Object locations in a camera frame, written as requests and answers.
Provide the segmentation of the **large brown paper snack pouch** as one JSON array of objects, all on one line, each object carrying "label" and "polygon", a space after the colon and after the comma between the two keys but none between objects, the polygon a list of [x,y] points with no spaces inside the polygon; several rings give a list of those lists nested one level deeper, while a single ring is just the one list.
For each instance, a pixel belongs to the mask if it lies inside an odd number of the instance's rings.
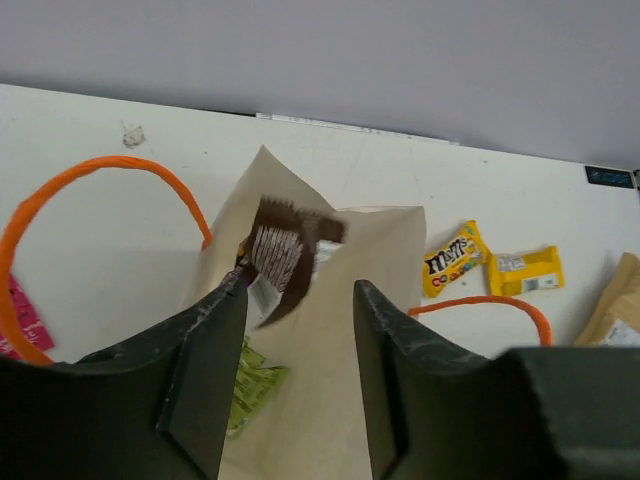
[{"label": "large brown paper snack pouch", "polygon": [[639,281],[639,257],[625,252],[576,346],[639,346]]}]

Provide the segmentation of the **green snack packet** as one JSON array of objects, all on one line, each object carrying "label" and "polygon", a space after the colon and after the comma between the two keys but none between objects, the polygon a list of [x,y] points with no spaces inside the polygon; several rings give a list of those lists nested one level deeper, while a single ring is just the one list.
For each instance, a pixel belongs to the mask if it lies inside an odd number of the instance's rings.
[{"label": "green snack packet", "polygon": [[271,365],[245,336],[233,388],[226,437],[237,438],[280,390],[290,368]]}]

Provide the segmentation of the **yellow M&M's candy pack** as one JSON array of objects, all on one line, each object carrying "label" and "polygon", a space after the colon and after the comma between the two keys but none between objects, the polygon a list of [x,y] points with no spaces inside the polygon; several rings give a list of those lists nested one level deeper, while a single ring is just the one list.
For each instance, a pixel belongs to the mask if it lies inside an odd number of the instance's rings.
[{"label": "yellow M&M's candy pack", "polygon": [[475,220],[464,223],[441,248],[423,258],[422,289],[427,298],[438,297],[442,291],[470,270],[488,262],[486,246]]}]

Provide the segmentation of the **pink snack packet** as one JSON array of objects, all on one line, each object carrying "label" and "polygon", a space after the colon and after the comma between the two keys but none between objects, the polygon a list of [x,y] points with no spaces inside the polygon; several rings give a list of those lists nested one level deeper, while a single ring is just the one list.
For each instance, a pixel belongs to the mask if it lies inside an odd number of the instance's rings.
[{"label": "pink snack packet", "polygon": [[55,343],[45,323],[13,274],[9,275],[8,283],[11,302],[22,333],[33,346],[47,353],[55,347]]}]

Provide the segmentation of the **brown chocolate bar wrapper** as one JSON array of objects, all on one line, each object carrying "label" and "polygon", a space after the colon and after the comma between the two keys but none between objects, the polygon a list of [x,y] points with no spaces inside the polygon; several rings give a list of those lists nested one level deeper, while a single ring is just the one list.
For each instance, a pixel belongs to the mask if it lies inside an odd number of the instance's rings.
[{"label": "brown chocolate bar wrapper", "polygon": [[310,290],[321,248],[341,246],[346,233],[333,214],[263,196],[235,264],[254,304],[250,328],[263,329],[293,312]]}]

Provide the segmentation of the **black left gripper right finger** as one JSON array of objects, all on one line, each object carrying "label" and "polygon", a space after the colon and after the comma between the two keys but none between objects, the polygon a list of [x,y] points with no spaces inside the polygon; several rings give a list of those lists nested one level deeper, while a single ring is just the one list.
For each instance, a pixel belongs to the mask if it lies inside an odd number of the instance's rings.
[{"label": "black left gripper right finger", "polygon": [[376,479],[635,479],[639,351],[523,347],[472,353],[353,290]]}]

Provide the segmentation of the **yellow snack bar wrapper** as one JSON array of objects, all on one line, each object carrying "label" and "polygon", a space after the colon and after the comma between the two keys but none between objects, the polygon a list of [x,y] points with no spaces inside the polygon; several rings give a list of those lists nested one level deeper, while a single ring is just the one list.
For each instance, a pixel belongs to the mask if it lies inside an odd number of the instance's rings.
[{"label": "yellow snack bar wrapper", "polygon": [[524,254],[492,255],[487,264],[487,276],[489,290],[496,296],[513,297],[565,286],[556,246]]}]

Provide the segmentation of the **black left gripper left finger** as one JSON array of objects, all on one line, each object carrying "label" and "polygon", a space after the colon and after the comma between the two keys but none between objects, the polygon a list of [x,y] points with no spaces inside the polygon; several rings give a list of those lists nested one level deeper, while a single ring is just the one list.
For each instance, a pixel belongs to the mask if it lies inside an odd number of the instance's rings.
[{"label": "black left gripper left finger", "polygon": [[76,363],[1,361],[5,479],[214,479],[247,311],[226,279]]}]

